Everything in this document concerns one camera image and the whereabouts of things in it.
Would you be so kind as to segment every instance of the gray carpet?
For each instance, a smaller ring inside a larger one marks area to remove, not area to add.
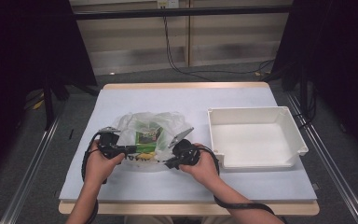
[[[241,63],[204,66],[191,68],[208,71],[251,71],[258,68],[259,63]],[[197,73],[213,81],[257,81],[259,77],[251,74],[230,73]],[[188,82],[205,81],[173,71],[172,69],[118,74],[113,76],[97,76],[98,88],[107,83],[139,83],[139,82]],[[269,83],[278,105],[289,105],[286,92],[282,91],[281,81]],[[76,152],[77,145],[87,126],[96,102],[90,96],[74,87],[68,87],[70,99],[65,103],[58,128],[41,163],[36,179],[22,207],[17,223],[63,223],[67,216],[58,211],[58,192],[61,190],[66,172]],[[62,102],[54,101],[55,107]],[[10,153],[0,162],[0,220],[13,197],[21,179],[30,163],[45,125],[43,106],[37,110],[27,110],[22,124],[13,140]],[[317,113],[312,124],[323,139],[326,147],[337,163],[341,173],[358,196],[358,145],[356,140],[340,129],[340,122],[322,98],[317,101]],[[321,212],[315,217],[287,217],[288,223],[356,223],[345,202],[337,191],[329,174],[320,163],[319,155],[304,131],[301,131],[310,152],[302,158],[311,183],[317,183],[316,190]],[[96,223],[123,223],[123,217],[97,216]],[[194,223],[186,218],[176,218],[175,223]]]

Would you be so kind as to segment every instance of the green package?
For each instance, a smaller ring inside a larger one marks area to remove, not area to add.
[[[136,132],[135,145],[137,153],[150,153],[156,149],[157,141],[161,135],[162,128],[159,127],[155,131],[139,133]]]

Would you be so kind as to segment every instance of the person's left hand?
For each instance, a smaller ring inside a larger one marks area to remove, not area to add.
[[[109,160],[98,149],[98,141],[99,140],[95,140],[91,145],[90,151],[97,151],[89,154],[84,182],[101,185],[104,180],[110,176],[110,174],[112,174],[115,166],[120,164],[124,159],[124,153],[121,153],[113,159]]]

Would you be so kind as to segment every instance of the table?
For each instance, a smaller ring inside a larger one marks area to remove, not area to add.
[[[142,83],[142,84],[109,84],[104,90],[162,90],[180,88],[267,88],[269,85],[262,82],[230,82],[230,83]],[[302,202],[263,202],[272,208],[278,216],[314,216],[319,213],[316,200]],[[59,210],[69,214],[75,202],[61,201]],[[153,216],[229,216],[226,209],[213,202],[206,203],[100,203],[99,214],[111,215],[153,215]]]

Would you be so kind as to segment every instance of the snack package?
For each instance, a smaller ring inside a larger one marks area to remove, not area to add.
[[[138,165],[171,158],[169,143],[177,134],[191,128],[178,112],[127,114],[117,118],[112,126],[121,130],[118,145],[137,146],[137,153],[129,155],[127,161]]]

